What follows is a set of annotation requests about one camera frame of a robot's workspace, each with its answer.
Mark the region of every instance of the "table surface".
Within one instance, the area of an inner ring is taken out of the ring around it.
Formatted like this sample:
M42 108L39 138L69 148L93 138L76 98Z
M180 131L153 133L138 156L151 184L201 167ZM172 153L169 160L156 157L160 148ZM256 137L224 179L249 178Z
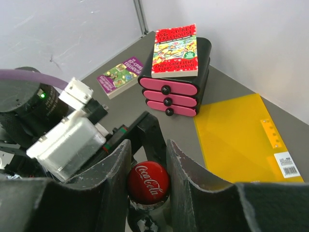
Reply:
M94 99L101 104L108 105L109 114L100 121L102 126L108 131L112 131L113 128L119 127L122 124L129 126L142 112L148 111L158 118L165 140L174 140L186 155L205 166L193 118L179 115L168 117L165 115L165 112L150 109L146 105L145 98L141 93L142 87L138 84L110 100L97 81L99 75L132 56L137 57L144 63L153 47L154 34L154 32L151 32L141 38L131 47L90 74L83 82L94 90ZM210 67L210 74L202 103L208 104L224 101L251 93L253 92L245 86L219 70ZM309 125L271 102L265 99L263 101L303 179L309 181L309 169L306 165L306 163L309 163L309 143L307 142L307 138L309 138ZM137 161L146 159L143 149L137 152L136 159Z

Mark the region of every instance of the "yellow envelope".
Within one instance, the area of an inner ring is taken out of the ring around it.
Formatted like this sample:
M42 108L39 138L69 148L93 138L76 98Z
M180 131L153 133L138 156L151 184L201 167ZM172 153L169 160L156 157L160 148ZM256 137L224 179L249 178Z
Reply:
M303 182L259 94L203 105L194 118L208 170L235 182Z

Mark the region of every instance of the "barcode label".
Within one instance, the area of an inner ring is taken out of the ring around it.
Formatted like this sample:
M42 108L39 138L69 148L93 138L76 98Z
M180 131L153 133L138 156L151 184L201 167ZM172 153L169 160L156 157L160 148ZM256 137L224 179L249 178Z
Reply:
M284 178L300 176L288 151L274 154Z

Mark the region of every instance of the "red bottle cap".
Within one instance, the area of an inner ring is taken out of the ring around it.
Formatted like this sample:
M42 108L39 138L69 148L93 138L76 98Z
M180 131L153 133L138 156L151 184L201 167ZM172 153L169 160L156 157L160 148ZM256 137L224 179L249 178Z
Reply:
M155 204L168 193L169 174L159 163L141 162L131 169L127 187L131 199L136 203Z

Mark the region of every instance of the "purple book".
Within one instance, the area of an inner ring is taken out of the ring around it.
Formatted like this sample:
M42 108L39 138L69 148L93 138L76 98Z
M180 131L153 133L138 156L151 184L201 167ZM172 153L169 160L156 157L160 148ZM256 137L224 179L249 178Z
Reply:
M111 99L136 84L142 69L143 64L136 57L131 57L98 76L97 80Z

